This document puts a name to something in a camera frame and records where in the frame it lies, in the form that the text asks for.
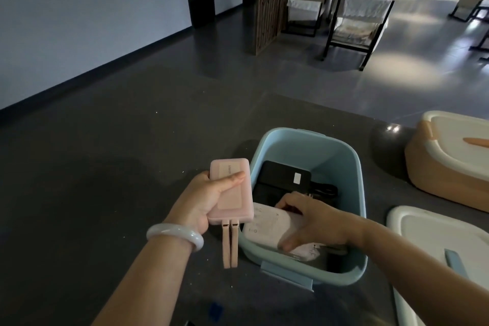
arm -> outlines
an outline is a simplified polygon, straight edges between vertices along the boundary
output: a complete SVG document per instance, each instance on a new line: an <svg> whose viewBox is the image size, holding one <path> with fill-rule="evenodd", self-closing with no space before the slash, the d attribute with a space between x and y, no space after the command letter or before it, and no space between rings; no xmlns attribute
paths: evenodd
<svg viewBox="0 0 489 326"><path fill-rule="evenodd" d="M376 263L426 325L487 324L489 292L388 228L300 193L286 194L276 207L287 206L298 208L306 224L281 243L284 250L309 242L355 246Z"/></svg>
<svg viewBox="0 0 489 326"><path fill-rule="evenodd" d="M220 194L240 184L244 176L244 172L239 172L210 181L209 172L197 175L164 222L181 224L203 234L209 227L207 213ZM170 324L192 249L190 242L179 237L151 238L92 326Z"/></svg>

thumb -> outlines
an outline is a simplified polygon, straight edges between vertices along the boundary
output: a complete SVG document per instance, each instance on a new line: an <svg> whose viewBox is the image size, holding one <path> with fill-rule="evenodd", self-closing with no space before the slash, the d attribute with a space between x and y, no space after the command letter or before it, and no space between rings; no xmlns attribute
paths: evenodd
<svg viewBox="0 0 489 326"><path fill-rule="evenodd" d="M294 250L298 246L306 244L307 240L305 240L304 238L304 233L305 232L303 229L297 230L292 235L280 242L279 248L281 248L283 251L289 252Z"/></svg>
<svg viewBox="0 0 489 326"><path fill-rule="evenodd" d="M244 171L239 171L227 177L212 181L212 184L217 188L218 192L221 193L240 184L244 181L245 176L246 173Z"/></svg>

hand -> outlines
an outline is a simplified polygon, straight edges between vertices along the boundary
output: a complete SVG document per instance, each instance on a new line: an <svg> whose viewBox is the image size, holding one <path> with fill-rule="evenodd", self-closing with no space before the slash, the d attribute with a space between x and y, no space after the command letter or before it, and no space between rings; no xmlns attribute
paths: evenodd
<svg viewBox="0 0 489 326"><path fill-rule="evenodd" d="M285 194L275 207L297 208L305 218L303 227L279 244L287 252L310 242L351 245L357 242L360 234L361 217L335 209L298 192Z"/></svg>
<svg viewBox="0 0 489 326"><path fill-rule="evenodd" d="M196 175L163 222L181 224L202 235L209 228L207 213L217 204L221 193L239 185L245 175L244 171L240 171L215 181L209 180L208 171Z"/></svg>

plastic container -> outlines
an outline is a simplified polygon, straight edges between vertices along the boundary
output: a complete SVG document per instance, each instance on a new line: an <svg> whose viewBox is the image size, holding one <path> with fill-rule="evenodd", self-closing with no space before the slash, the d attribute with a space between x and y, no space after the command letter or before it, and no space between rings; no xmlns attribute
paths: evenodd
<svg viewBox="0 0 489 326"><path fill-rule="evenodd" d="M488 147L489 121L425 112L404 152L409 179L426 192L489 212Z"/></svg>
<svg viewBox="0 0 489 326"><path fill-rule="evenodd" d="M338 208L366 216L360 160L348 144L308 130L272 129L261 139L251 161L252 187L266 160L308 170L312 181L334 184L339 191ZM313 282L351 285L362 277L367 266L366 255L352 248L342 260L340 273L327 272L255 245L241 231L239 235L244 254L259 264L262 272L311 291Z"/></svg>
<svg viewBox="0 0 489 326"><path fill-rule="evenodd" d="M437 261L489 290L489 234L484 230L411 206L392 209L386 225ZM400 326L425 325L395 289L394 299Z"/></svg>

person's left hand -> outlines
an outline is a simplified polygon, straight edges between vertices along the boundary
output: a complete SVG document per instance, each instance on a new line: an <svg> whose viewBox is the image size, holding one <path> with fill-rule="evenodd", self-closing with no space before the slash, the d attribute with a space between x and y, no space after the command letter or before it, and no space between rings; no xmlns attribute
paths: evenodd
<svg viewBox="0 0 489 326"><path fill-rule="evenodd" d="M209 228L207 213L217 204L221 193L240 184L245 175L240 171L215 181L209 180L208 171L196 175L163 222L181 224L202 235Z"/></svg>

